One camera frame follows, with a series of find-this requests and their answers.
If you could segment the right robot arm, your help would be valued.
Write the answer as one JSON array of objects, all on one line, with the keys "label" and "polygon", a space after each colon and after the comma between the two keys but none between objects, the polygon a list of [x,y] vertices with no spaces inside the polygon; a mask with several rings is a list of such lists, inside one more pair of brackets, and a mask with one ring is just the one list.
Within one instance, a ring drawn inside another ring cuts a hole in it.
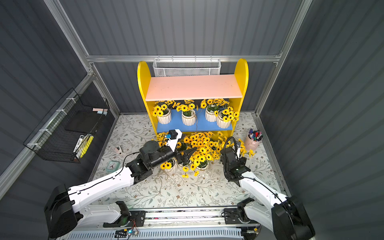
[{"label": "right robot arm", "polygon": [[274,233],[277,240],[309,240],[316,234],[303,203],[296,197],[288,197],[262,182],[247,166],[245,157],[234,137],[229,137],[221,150],[224,176],[229,182],[251,193],[263,205],[252,198],[238,204],[242,222],[256,221]]}]

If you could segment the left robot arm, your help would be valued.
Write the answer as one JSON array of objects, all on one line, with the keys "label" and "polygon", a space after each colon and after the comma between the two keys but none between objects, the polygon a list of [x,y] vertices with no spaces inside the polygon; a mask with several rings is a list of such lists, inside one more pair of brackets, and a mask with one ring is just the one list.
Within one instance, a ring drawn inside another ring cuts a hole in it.
[{"label": "left robot arm", "polygon": [[122,168],[107,176],[83,185],[55,187],[44,207],[48,236],[62,237],[91,217],[81,211],[92,202],[125,187],[133,186],[153,173],[153,168],[166,164],[173,158],[178,164],[187,164],[197,148],[180,152],[170,146],[159,146],[157,141],[148,141],[136,153],[137,157]]}]

